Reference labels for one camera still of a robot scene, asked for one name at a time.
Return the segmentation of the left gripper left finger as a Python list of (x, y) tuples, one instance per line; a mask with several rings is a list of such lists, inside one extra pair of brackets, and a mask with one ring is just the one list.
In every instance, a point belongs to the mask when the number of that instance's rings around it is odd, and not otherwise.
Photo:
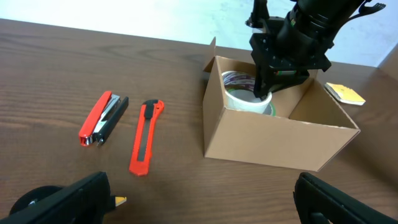
[(95, 172), (1, 219), (1, 224), (103, 223), (111, 196), (108, 176)]

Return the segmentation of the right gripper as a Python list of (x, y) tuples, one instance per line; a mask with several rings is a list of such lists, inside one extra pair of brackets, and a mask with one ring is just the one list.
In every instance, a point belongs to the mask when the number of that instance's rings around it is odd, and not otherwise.
[(270, 17), (263, 29), (249, 41), (256, 65), (256, 98), (268, 95), (272, 87), (302, 84), (310, 70), (331, 67), (325, 55), (332, 47), (329, 17)]

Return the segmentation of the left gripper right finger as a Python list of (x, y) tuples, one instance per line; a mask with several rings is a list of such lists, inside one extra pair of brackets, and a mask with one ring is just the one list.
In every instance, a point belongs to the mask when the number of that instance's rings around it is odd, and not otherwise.
[(300, 173), (293, 195), (301, 223), (397, 224), (397, 220), (372, 209), (308, 172)]

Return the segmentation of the white tape roll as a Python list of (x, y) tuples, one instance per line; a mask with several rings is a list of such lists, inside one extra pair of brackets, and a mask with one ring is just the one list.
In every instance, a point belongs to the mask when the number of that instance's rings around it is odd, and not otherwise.
[(232, 110), (263, 114), (269, 106), (272, 93), (265, 97), (254, 95), (255, 77), (239, 71), (227, 71), (222, 74), (227, 107)]

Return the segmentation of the green tape roll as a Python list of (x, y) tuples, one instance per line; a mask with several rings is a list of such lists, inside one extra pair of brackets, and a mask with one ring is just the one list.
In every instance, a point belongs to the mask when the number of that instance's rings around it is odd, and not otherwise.
[(272, 102), (270, 102), (267, 105), (267, 107), (264, 110), (263, 114), (270, 115), (270, 116), (275, 116), (276, 110), (275, 110), (275, 106), (274, 106), (274, 104)]

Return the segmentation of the yellow spiral notepad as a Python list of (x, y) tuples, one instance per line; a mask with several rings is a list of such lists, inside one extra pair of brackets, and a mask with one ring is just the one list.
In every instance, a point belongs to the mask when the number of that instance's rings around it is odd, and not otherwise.
[(353, 89), (344, 85), (328, 83), (324, 84), (325, 89), (340, 103), (362, 106), (366, 100), (357, 94)]

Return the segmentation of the red black stapler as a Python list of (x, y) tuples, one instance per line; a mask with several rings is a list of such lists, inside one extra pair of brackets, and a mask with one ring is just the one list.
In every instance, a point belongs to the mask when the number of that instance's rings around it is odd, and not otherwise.
[(129, 98), (105, 91), (98, 99), (81, 127), (78, 137), (82, 146), (90, 146), (94, 142), (103, 145), (129, 105)]

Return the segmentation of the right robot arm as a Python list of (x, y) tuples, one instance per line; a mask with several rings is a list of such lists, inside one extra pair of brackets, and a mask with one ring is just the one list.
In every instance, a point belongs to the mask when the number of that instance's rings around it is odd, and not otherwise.
[(267, 0), (255, 0), (246, 25), (256, 66), (254, 96), (262, 98), (306, 81), (311, 70), (327, 71), (326, 51), (349, 21), (374, 14), (385, 4), (371, 0), (295, 0), (284, 18), (269, 15)]

